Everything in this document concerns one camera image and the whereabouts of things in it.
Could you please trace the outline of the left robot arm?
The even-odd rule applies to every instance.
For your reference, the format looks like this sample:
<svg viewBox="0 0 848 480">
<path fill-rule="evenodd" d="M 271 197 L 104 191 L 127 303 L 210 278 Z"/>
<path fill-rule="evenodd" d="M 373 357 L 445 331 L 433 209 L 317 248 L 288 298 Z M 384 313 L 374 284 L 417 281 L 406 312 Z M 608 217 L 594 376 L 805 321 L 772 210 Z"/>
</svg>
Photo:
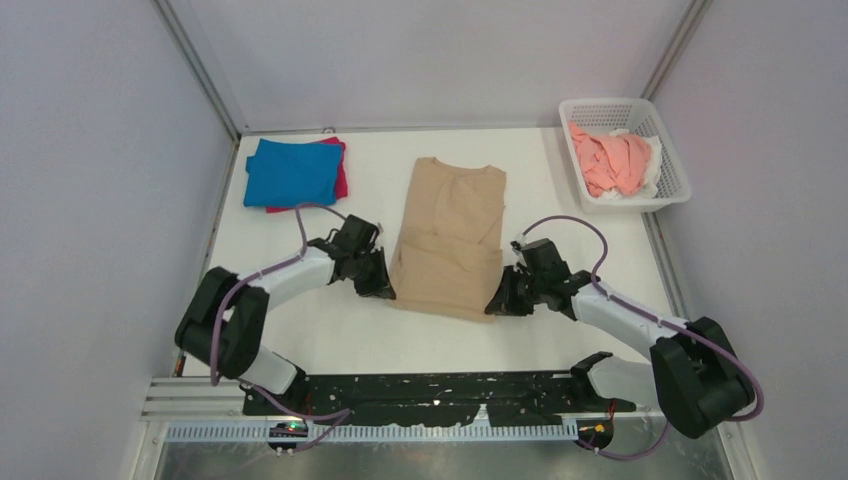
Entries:
<svg viewBox="0 0 848 480">
<path fill-rule="evenodd" d="M 266 317 L 337 281 L 351 281 L 363 298 L 394 298 L 380 234 L 379 225 L 348 215 L 326 237 L 304 240 L 298 251 L 256 272 L 207 271 L 176 329 L 176 346 L 207 365 L 213 378 L 257 386 L 280 412 L 298 412 L 307 398 L 305 373 L 263 346 Z"/>
</svg>

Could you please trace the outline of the beige t shirt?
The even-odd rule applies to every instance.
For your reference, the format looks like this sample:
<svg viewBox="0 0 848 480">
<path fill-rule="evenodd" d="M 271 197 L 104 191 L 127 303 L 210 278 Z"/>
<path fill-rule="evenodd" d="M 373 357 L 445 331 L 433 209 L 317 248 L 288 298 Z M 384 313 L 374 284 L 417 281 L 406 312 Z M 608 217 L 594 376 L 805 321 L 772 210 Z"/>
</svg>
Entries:
<svg viewBox="0 0 848 480">
<path fill-rule="evenodd" d="M 507 175 L 416 160 L 389 269 L 401 310 L 490 323 L 502 277 Z"/>
</svg>

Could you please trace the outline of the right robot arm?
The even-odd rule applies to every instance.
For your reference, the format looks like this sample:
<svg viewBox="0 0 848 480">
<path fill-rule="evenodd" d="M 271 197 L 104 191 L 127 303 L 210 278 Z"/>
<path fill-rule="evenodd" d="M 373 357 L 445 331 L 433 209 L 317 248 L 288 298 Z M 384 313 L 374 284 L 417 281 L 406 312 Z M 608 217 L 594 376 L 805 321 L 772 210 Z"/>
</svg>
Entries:
<svg viewBox="0 0 848 480">
<path fill-rule="evenodd" d="M 708 317 L 662 317 L 613 291 L 593 273 L 573 272 L 549 239 L 515 241 L 518 261 L 503 270 L 486 311 L 523 317 L 539 305 L 605 332 L 644 357 L 623 361 L 598 353 L 577 366 L 574 403 L 596 410 L 608 399 L 659 409 L 670 425 L 699 438 L 743 411 L 762 408 L 760 387 L 738 360 L 723 328 Z"/>
</svg>

